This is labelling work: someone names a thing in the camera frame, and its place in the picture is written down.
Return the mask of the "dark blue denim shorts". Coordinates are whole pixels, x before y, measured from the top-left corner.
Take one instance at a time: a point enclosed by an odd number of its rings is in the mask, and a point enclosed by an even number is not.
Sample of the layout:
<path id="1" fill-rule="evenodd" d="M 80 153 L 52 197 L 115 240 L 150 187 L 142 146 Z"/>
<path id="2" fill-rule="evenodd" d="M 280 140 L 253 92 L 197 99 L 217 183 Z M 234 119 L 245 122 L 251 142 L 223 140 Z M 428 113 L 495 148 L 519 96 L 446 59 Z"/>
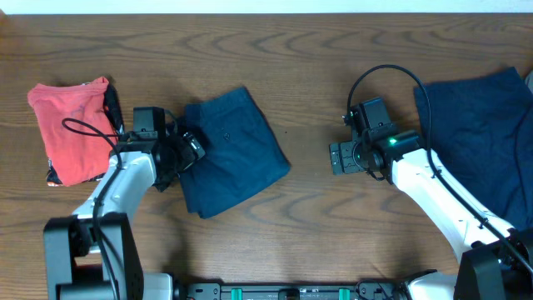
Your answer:
<path id="1" fill-rule="evenodd" d="M 251 94 L 237 88 L 188 104 L 183 123 L 205 156 L 180 175 L 189 213 L 207 219 L 286 176 L 290 163 Z"/>

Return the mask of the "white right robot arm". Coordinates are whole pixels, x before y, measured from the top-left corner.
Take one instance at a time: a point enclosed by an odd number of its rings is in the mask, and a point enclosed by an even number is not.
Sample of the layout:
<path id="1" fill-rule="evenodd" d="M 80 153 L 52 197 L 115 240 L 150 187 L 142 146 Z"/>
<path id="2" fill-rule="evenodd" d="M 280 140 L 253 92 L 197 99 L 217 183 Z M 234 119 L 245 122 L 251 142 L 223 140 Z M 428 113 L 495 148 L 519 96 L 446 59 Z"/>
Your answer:
<path id="1" fill-rule="evenodd" d="M 330 145 L 336 175 L 366 173 L 409 196 L 437 226 L 459 263 L 456 275 L 436 270 L 398 284 L 376 282 L 382 299 L 530 299 L 532 232 L 497 217 L 424 147 L 418 132 L 400 132 L 381 98 L 349 107 L 351 140 Z"/>

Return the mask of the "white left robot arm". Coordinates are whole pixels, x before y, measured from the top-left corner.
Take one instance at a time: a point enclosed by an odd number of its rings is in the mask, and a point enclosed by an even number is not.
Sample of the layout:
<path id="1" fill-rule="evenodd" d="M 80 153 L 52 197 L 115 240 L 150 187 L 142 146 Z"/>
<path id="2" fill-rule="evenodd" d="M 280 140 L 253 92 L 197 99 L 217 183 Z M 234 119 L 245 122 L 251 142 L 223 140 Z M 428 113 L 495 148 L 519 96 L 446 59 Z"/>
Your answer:
<path id="1" fill-rule="evenodd" d="M 112 146 L 109 168 L 72 215 L 43 229 L 51 299 L 177 299 L 172 275 L 144 272 L 131 222 L 149 188 L 163 191 L 205 154 L 191 132 L 131 132 Z"/>

